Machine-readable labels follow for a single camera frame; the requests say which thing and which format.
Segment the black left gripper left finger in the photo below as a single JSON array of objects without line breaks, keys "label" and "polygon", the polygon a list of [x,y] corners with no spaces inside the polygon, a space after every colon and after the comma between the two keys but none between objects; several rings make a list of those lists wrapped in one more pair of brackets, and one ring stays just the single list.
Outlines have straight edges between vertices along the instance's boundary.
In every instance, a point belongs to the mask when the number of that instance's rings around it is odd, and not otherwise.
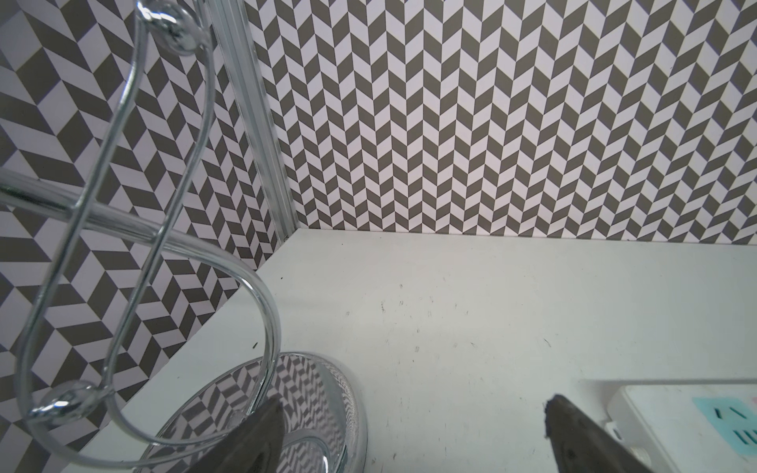
[{"label": "black left gripper left finger", "polygon": [[275,472],[285,434],[284,407],[281,398],[274,396],[191,465],[188,472]]}]

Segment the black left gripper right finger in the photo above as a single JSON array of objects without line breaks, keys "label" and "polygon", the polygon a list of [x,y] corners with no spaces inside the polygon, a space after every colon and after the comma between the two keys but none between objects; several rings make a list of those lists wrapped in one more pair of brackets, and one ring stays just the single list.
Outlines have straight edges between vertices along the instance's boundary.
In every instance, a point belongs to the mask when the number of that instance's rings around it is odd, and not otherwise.
[{"label": "black left gripper right finger", "polygon": [[546,403],[545,435],[560,473],[652,472],[562,394]]}]

